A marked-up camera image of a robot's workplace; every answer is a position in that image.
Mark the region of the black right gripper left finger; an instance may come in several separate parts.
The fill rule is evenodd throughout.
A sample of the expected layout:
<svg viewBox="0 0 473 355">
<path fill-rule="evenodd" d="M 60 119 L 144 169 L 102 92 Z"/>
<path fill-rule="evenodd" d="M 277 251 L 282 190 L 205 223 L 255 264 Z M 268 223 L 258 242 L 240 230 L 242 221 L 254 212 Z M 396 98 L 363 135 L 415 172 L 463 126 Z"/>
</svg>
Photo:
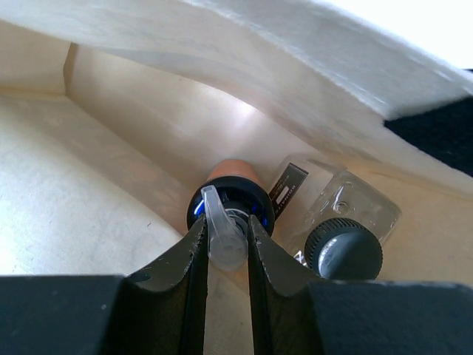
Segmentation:
<svg viewBox="0 0 473 355">
<path fill-rule="evenodd" d="M 1 279 L 3 354 L 201 354 L 208 294 L 204 217 L 123 275 Z"/>
</svg>

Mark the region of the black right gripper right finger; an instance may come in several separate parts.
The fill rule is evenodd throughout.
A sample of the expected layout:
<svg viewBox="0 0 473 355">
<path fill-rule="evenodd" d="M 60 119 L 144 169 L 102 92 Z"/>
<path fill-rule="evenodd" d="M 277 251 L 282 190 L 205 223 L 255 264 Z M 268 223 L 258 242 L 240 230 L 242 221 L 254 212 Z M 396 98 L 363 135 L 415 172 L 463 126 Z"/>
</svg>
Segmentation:
<svg viewBox="0 0 473 355">
<path fill-rule="evenodd" d="M 472 289 L 458 283 L 329 281 L 248 221 L 256 354 L 470 354 Z"/>
</svg>

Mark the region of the clear bottle dark cap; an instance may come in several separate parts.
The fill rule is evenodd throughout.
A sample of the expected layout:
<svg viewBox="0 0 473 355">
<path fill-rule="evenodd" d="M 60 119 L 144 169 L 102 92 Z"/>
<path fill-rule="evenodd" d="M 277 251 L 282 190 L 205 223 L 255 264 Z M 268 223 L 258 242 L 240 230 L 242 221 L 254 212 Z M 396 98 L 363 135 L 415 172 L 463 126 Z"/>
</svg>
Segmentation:
<svg viewBox="0 0 473 355">
<path fill-rule="evenodd" d="M 401 210 L 382 192 L 326 158 L 287 156 L 269 196 L 274 240 L 298 263 L 327 280 L 374 280 L 383 243 Z"/>
</svg>

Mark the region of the beige canvas tote bag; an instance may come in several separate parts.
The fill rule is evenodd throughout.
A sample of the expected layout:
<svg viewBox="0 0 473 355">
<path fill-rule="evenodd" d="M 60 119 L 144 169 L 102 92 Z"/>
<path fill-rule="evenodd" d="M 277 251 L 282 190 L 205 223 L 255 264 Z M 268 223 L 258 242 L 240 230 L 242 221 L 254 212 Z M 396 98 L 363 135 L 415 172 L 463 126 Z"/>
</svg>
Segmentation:
<svg viewBox="0 0 473 355">
<path fill-rule="evenodd" d="M 129 276 L 219 162 L 269 195 L 293 154 L 401 210 L 376 279 L 329 281 L 472 289 L 470 72 L 327 1 L 1 3 L 1 279 Z M 248 259 L 207 284 L 201 354 L 256 354 Z"/>
</svg>

